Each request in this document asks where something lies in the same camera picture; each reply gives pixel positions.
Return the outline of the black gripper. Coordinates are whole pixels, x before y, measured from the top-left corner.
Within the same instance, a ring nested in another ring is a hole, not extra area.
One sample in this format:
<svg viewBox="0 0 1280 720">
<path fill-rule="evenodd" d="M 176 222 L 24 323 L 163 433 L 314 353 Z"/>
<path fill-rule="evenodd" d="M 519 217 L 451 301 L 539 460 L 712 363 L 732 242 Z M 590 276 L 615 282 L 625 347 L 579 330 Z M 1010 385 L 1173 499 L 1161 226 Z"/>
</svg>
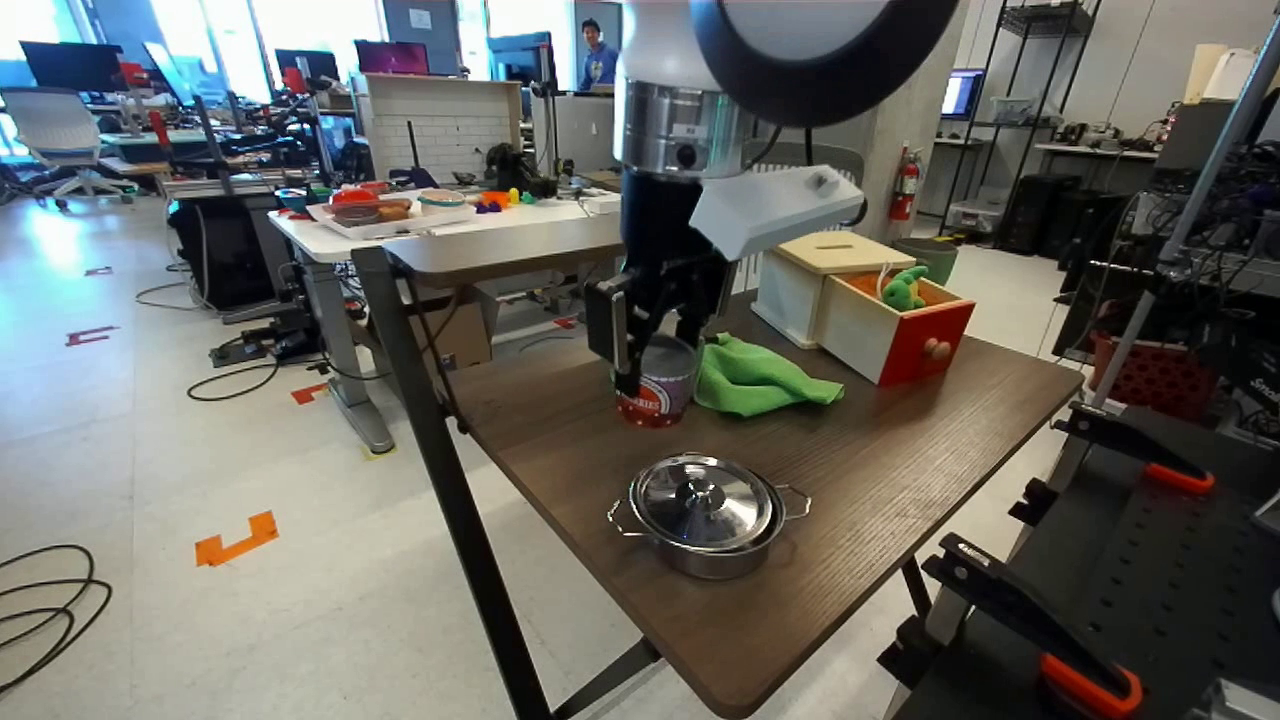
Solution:
<svg viewBox="0 0 1280 720">
<path fill-rule="evenodd" d="M 720 312 L 729 260 L 693 227 L 704 195 L 695 180 L 630 173 L 619 194 L 625 269 L 586 288 L 590 347 L 613 363 L 625 396 L 640 391 L 645 347 L 663 318 L 675 336 L 699 345 Z"/>
</svg>

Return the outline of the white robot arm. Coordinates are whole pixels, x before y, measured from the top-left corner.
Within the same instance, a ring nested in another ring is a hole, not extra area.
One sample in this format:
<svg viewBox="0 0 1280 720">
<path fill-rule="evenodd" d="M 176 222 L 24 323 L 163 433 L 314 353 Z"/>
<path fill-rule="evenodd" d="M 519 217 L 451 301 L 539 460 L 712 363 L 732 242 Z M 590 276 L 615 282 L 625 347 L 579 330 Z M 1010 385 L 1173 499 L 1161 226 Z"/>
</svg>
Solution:
<svg viewBox="0 0 1280 720">
<path fill-rule="evenodd" d="M 762 173 L 751 126 L 830 129 L 883 105 L 960 0 L 625 0 L 615 64 L 619 247 L 590 288 L 590 347 L 619 396 L 675 318 L 695 345 L 732 264 L 840 227 L 866 194 L 833 166 Z"/>
</svg>

